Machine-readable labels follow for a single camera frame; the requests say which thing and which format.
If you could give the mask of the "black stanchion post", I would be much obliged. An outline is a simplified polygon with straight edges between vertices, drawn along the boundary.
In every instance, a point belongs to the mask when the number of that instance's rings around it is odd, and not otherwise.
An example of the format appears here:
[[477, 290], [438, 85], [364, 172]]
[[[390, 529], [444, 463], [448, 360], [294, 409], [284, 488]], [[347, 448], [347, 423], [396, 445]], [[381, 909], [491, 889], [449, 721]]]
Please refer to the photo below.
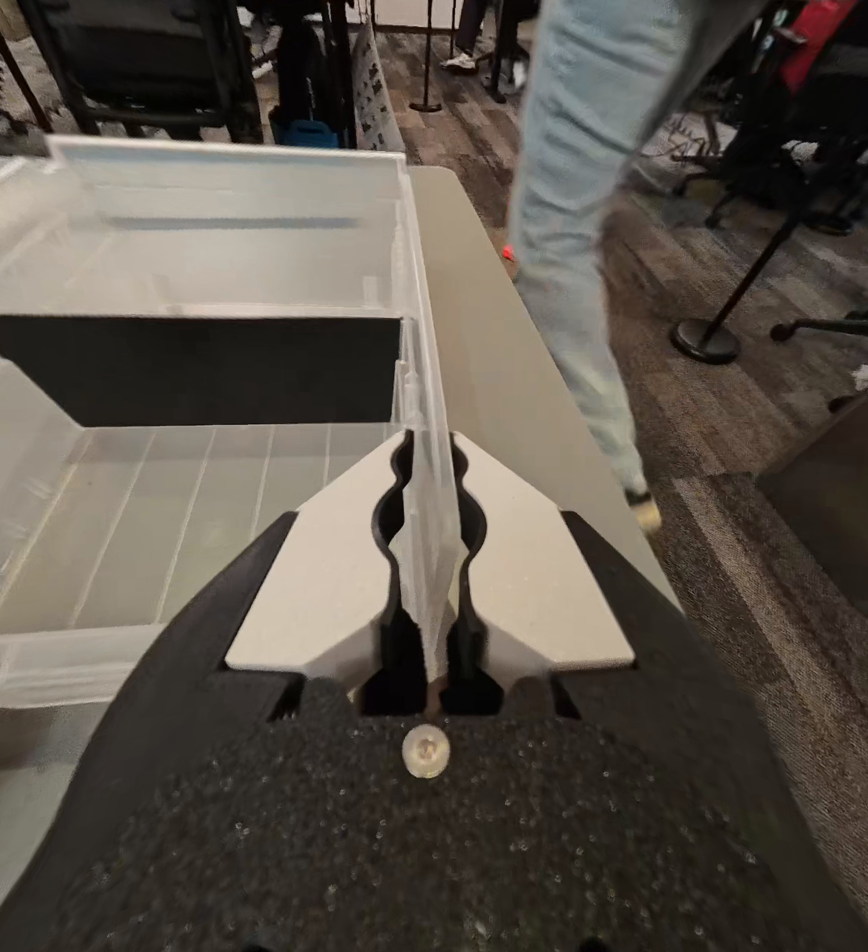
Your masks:
[[741, 341], [726, 326], [726, 322], [764, 268], [797, 229], [813, 201], [812, 196], [803, 198], [787, 213], [781, 226], [713, 318], [683, 319], [671, 328], [669, 340], [676, 351], [693, 361], [707, 365], [724, 365], [738, 359]]
[[427, 23], [425, 31], [425, 62], [424, 62], [424, 81], [423, 81], [423, 93], [421, 98], [412, 101], [409, 104], [409, 107], [416, 113], [421, 114], [432, 114], [439, 113], [441, 105], [438, 102], [434, 102], [431, 99], [430, 93], [430, 75], [431, 75], [431, 63], [432, 63], [432, 41], [434, 35], [433, 28], [433, 6], [435, 2], [428, 0], [427, 1]]

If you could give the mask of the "red cloth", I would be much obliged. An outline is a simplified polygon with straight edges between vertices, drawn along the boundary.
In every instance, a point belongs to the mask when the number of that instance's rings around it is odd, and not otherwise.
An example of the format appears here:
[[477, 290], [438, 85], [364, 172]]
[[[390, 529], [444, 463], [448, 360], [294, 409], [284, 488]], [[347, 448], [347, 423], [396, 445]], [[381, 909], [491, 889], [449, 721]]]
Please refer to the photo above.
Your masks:
[[790, 27], [800, 41], [779, 69], [781, 83], [794, 95], [804, 84], [819, 54], [845, 21], [857, 1], [812, 1]]

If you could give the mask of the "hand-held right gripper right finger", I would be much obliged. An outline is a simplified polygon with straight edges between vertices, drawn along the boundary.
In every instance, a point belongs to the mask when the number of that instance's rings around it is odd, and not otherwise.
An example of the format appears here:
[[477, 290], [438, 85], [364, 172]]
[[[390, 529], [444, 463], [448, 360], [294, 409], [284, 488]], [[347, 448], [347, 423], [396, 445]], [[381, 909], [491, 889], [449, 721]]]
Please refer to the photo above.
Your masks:
[[525, 679], [633, 667], [580, 548], [583, 519], [463, 434], [451, 442], [466, 554], [440, 702], [502, 705]]

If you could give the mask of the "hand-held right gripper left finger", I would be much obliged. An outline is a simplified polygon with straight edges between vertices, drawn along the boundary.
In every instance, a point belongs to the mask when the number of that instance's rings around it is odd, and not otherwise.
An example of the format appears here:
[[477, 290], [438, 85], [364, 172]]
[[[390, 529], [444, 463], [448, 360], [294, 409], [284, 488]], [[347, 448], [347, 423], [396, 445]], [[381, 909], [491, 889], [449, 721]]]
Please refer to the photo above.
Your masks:
[[404, 606], [404, 492], [414, 434], [369, 452], [293, 513], [225, 658], [249, 672], [329, 679], [362, 705], [425, 705], [422, 635]]

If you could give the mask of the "white printed hanging bag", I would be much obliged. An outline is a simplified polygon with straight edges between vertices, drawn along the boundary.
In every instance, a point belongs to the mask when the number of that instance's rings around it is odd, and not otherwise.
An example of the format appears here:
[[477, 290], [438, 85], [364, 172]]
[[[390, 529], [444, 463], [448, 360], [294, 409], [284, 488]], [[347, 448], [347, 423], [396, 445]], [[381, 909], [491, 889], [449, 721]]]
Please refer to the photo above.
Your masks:
[[374, 30], [361, 23], [351, 51], [356, 147], [404, 155], [404, 138], [384, 79]]

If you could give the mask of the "clear plastic bin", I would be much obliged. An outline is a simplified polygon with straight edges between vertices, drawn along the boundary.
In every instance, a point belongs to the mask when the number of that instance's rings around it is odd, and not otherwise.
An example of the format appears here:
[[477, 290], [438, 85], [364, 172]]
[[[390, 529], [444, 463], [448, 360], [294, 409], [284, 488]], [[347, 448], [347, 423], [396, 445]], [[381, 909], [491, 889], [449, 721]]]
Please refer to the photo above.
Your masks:
[[460, 547], [415, 192], [393, 152], [52, 136], [0, 160], [0, 315], [402, 323], [387, 422], [83, 427], [0, 357], [0, 708], [112, 699], [269, 529], [414, 434], [394, 541], [428, 678]]

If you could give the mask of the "black bin divider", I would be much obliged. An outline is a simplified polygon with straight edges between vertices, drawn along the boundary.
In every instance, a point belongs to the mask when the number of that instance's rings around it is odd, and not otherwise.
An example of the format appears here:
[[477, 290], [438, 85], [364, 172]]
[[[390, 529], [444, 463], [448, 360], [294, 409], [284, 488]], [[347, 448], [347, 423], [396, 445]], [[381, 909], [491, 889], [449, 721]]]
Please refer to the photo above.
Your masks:
[[0, 357], [83, 427], [387, 422], [390, 318], [0, 315]]

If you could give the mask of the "black office chair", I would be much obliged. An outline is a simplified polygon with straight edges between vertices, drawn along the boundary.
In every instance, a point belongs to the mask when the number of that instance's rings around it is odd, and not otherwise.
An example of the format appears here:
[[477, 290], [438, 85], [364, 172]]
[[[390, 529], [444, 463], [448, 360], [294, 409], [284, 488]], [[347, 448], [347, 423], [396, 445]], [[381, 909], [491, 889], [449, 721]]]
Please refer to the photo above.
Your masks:
[[236, 144], [263, 131], [250, 42], [233, 1], [21, 1], [31, 35], [79, 130], [119, 124]]
[[739, 198], [791, 209], [806, 196], [811, 177], [853, 165], [868, 150], [868, 1], [851, 10], [794, 95], [779, 76], [800, 42], [792, 23], [770, 30], [736, 134], [706, 174], [724, 189], [704, 220], [710, 230]]

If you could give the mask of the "dark brown cabinet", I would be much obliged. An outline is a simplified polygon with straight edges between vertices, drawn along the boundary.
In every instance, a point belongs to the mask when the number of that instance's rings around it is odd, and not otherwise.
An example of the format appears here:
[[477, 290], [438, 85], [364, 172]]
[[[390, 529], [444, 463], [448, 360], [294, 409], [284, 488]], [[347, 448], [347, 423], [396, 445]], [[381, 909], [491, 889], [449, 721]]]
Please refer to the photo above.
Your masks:
[[868, 390], [761, 472], [761, 494], [868, 617]]

